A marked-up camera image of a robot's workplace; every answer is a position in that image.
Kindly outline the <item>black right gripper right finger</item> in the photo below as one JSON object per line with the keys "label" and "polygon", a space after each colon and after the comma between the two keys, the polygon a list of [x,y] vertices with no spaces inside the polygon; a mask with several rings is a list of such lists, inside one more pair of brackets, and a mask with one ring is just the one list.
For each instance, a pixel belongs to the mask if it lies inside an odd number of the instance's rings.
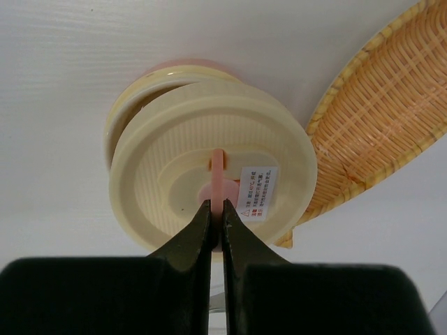
{"label": "black right gripper right finger", "polygon": [[223,201],[221,229],[228,334],[265,334],[274,278],[287,260],[262,242],[240,219],[230,200]]}

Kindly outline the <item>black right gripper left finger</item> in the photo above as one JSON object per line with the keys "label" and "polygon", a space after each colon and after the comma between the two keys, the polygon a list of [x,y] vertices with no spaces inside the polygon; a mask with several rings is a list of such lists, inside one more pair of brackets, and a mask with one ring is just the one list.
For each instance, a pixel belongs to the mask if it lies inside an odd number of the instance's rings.
{"label": "black right gripper left finger", "polygon": [[147,256],[158,266],[150,295],[150,334],[208,332],[211,258],[212,214],[206,200],[185,228]]}

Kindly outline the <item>cream lid pink handle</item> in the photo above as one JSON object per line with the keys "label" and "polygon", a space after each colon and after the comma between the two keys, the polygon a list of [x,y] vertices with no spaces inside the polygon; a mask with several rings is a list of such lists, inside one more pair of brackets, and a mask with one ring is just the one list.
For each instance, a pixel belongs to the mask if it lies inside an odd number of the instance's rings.
{"label": "cream lid pink handle", "polygon": [[299,221],[316,187],[307,134],[264,91],[216,80],[162,94],[125,126],[109,174],[119,224],[148,249],[165,244],[198,211],[215,149],[224,152],[224,177],[265,205],[262,215],[245,217],[259,239],[271,244]]}

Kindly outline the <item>pink round container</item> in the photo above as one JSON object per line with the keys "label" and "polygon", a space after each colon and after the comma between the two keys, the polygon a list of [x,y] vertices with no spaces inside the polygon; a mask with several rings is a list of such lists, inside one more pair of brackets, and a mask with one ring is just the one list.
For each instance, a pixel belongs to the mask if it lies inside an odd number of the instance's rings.
{"label": "pink round container", "polygon": [[142,108],[173,89],[208,80],[240,82],[232,70],[206,59],[175,59],[150,68],[132,82],[112,104],[103,133],[105,166],[112,164],[121,134]]}

